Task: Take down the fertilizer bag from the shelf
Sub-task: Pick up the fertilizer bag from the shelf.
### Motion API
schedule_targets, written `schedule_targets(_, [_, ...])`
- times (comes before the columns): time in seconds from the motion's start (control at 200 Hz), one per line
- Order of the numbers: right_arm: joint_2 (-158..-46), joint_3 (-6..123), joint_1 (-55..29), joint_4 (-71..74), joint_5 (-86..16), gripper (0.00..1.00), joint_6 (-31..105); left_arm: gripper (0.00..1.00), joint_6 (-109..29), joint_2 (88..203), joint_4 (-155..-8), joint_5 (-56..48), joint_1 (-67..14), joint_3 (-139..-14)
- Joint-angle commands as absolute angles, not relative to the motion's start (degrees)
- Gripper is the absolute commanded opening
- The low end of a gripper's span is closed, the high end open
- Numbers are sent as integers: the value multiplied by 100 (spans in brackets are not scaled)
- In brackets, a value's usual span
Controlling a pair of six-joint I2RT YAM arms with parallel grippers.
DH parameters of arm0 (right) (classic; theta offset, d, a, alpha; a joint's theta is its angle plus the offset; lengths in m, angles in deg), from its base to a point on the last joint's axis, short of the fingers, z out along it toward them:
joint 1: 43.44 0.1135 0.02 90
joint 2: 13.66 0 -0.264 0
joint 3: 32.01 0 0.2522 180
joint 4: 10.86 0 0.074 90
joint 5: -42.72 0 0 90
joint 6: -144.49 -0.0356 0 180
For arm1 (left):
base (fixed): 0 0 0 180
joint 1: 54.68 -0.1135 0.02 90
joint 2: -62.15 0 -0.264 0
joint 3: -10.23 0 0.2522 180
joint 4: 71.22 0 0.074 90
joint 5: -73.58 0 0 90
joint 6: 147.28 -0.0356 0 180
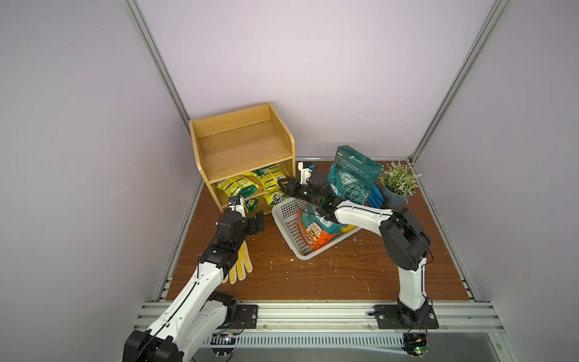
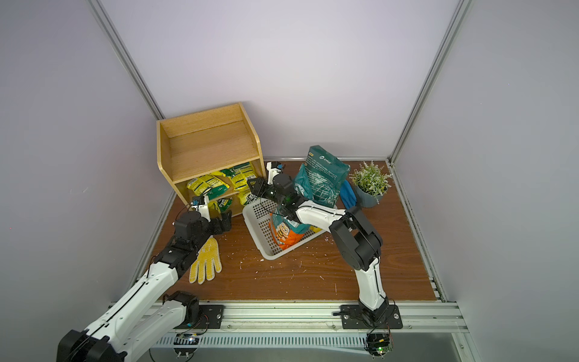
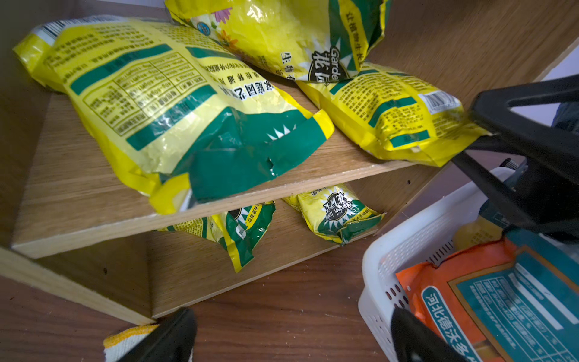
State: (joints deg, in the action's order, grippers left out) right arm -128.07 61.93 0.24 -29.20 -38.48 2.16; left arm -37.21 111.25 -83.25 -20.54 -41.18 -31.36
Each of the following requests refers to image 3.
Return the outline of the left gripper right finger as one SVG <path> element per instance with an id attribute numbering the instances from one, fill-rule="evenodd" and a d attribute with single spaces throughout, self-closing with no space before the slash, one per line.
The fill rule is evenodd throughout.
<path id="1" fill-rule="evenodd" d="M 396 308 L 391 334 L 398 361 L 464 362 L 466 359 L 405 309 Z"/>

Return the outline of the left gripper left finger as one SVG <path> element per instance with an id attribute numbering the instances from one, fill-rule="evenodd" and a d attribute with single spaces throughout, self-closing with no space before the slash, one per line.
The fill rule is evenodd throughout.
<path id="1" fill-rule="evenodd" d="M 191 309 L 182 308 L 124 354 L 122 362 L 193 361 L 198 321 Z"/>

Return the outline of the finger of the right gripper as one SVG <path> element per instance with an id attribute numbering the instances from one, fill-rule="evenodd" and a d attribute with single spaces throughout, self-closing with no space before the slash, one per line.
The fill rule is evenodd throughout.
<path id="1" fill-rule="evenodd" d="M 518 106 L 578 100 L 578 76 L 488 90 L 477 95 L 469 116 L 491 132 L 471 149 L 526 157 L 521 185 L 512 189 L 467 152 L 452 159 L 514 225 L 529 231 L 578 229 L 578 135 L 512 112 Z"/>

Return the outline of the white plastic basket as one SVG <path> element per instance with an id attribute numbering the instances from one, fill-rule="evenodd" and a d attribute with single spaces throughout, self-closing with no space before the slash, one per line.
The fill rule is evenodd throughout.
<path id="1" fill-rule="evenodd" d="M 439 265 L 458 252 L 453 235 L 476 220 L 486 201 L 485 194 L 469 183 L 384 234 L 366 251 L 359 310 L 388 360 L 397 359 L 391 334 L 394 310 L 412 313 L 398 272 L 424 262 Z"/>

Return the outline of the green orange fertilizer bag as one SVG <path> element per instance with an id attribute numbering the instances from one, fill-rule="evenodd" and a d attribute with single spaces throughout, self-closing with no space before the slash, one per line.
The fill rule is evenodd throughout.
<path id="1" fill-rule="evenodd" d="M 410 311 L 468 361 L 578 359 L 578 248 L 524 229 L 398 272 Z"/>

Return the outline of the yellow packet shelf back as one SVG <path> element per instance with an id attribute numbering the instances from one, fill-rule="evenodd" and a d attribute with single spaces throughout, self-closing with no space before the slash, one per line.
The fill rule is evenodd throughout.
<path id="1" fill-rule="evenodd" d="M 293 81 L 355 77 L 384 37 L 391 2 L 374 0 L 166 1 L 170 16 Z"/>

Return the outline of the green yellow fertilizer bag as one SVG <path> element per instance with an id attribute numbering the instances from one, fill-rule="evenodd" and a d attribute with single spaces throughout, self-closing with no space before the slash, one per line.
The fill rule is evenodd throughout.
<path id="1" fill-rule="evenodd" d="M 490 200 L 487 200 L 481 206 L 476 220 L 457 230 L 452 237 L 452 243 L 456 251 L 462 251 L 480 244 L 497 241 L 510 225 L 511 223 L 498 208 Z"/>

